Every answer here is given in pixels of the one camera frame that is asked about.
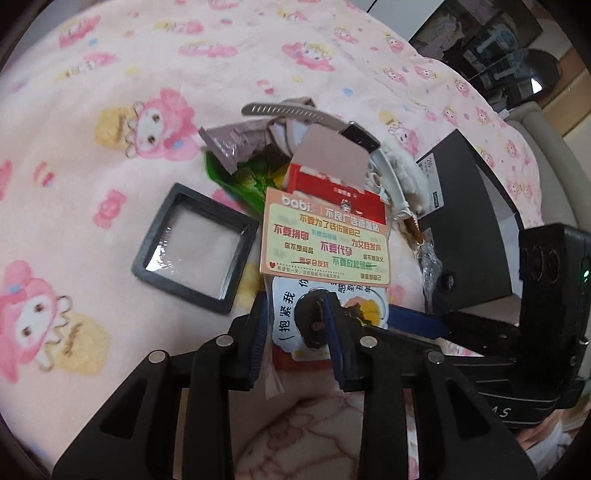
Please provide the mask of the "white fluffy plush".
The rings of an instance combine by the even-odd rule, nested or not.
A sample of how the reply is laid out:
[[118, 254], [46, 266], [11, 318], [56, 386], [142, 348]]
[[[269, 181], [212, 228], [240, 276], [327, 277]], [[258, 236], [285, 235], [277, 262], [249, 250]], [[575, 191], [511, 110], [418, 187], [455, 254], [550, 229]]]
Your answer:
[[382, 144], [382, 151], [394, 169], [411, 210], [418, 216], [422, 216], [430, 207], [427, 176], [415, 162], [414, 157], [398, 143], [385, 141]]

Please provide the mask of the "white cartoon sticker card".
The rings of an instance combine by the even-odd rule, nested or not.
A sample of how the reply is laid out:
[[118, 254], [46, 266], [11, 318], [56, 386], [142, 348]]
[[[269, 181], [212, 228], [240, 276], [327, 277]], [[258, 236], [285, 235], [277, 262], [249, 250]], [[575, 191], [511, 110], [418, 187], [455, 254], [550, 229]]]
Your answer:
[[270, 286], [273, 366], [280, 372], [331, 367], [332, 340], [349, 324], [384, 328], [390, 307], [383, 287], [276, 277]]

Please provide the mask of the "pink cartoon print blanket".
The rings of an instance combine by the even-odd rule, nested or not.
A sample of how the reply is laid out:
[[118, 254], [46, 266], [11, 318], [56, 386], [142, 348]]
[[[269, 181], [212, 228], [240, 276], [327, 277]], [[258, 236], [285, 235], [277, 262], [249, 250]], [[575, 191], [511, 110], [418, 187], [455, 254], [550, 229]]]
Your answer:
[[1, 412], [52, 468], [152, 350], [230, 324], [132, 273], [174, 184], [221, 203], [201, 127], [246, 103], [308, 97], [422, 155], [459, 130], [542, 222], [524, 137], [449, 67], [347, 1], [109, 1], [67, 20], [1, 77]]

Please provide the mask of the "black cardboard box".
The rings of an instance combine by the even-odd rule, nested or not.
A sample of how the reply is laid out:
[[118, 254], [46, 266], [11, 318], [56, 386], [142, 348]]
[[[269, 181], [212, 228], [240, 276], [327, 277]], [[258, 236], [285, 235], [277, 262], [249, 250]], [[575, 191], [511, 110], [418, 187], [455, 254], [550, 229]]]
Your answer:
[[418, 161], [430, 203], [419, 224], [432, 238], [442, 273], [437, 313], [522, 297], [519, 233], [524, 223], [492, 168], [458, 130]]

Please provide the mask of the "silver glitter pouch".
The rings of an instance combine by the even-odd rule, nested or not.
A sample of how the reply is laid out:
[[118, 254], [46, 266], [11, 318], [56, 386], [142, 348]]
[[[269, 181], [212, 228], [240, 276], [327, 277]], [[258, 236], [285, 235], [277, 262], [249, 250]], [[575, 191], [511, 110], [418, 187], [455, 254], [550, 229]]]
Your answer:
[[426, 309], [432, 310], [433, 296], [443, 271], [443, 264], [435, 252], [433, 243], [427, 240], [419, 245], [417, 260], [422, 274], [422, 290]]

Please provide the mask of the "black square display frame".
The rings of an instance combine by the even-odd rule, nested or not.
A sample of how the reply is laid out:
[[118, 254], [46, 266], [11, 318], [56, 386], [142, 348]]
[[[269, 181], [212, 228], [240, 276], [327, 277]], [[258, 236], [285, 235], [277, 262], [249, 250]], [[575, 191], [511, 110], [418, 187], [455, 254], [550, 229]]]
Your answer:
[[132, 263], [142, 282], [216, 314], [238, 293], [259, 222], [179, 183], [158, 209]]

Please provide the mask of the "mauve foil sachet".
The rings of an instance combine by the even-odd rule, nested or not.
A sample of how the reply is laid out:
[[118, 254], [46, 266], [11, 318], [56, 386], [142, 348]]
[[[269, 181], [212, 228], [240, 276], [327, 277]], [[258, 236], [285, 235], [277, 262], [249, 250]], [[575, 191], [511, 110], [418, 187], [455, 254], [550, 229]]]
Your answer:
[[198, 130], [207, 149], [229, 175], [256, 155], [273, 150], [287, 158], [293, 157], [287, 143], [287, 123], [284, 120], [249, 120]]

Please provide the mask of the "red snack packet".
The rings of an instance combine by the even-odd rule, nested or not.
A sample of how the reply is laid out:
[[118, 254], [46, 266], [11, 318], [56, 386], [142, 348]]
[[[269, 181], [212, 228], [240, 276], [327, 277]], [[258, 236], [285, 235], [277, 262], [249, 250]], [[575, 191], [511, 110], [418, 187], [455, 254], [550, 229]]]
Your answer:
[[287, 167], [286, 189], [288, 193], [305, 194], [338, 206], [345, 213], [386, 224], [386, 205], [378, 194], [342, 184], [297, 163], [291, 162]]

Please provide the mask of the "pastel sticker card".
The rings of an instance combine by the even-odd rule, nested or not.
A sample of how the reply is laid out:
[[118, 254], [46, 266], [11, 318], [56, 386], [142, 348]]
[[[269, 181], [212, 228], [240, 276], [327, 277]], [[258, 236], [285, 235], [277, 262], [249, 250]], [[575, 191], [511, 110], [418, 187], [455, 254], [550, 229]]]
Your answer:
[[259, 272], [386, 287], [391, 281], [388, 236], [382, 223], [270, 188]]

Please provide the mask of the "green corn snack bag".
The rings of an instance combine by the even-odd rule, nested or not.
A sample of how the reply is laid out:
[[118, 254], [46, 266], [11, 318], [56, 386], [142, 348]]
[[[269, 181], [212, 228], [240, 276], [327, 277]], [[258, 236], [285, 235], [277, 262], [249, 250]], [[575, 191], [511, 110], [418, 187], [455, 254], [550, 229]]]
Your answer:
[[205, 153], [205, 171], [209, 178], [249, 213], [263, 216], [266, 205], [266, 190], [281, 189], [290, 165], [290, 158], [280, 153], [262, 153], [239, 164], [229, 174], [211, 151]]

